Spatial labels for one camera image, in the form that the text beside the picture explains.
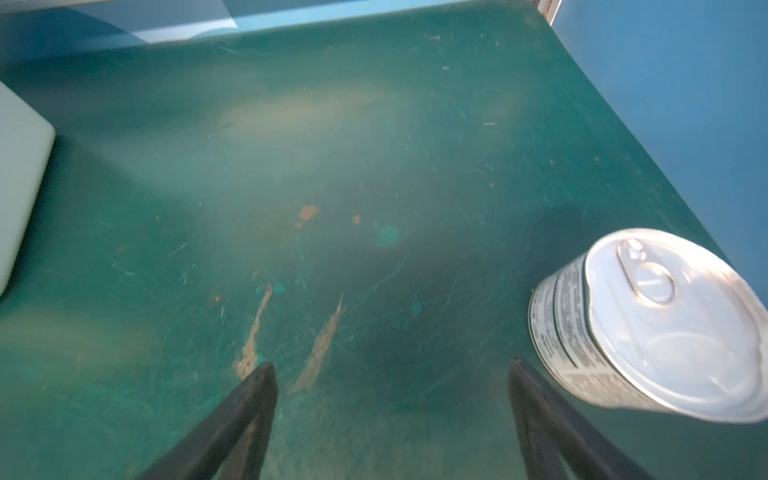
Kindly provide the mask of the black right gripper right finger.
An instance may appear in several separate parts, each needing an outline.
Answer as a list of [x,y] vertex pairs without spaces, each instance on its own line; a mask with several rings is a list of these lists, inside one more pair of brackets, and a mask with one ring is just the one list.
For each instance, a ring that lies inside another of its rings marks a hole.
[[530,479],[650,479],[525,359],[513,360],[508,395]]

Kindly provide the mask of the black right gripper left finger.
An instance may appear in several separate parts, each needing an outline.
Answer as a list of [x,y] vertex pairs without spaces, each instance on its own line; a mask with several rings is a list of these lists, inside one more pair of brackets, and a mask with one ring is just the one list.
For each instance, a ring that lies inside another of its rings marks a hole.
[[142,479],[258,479],[278,398],[276,370],[259,364]]

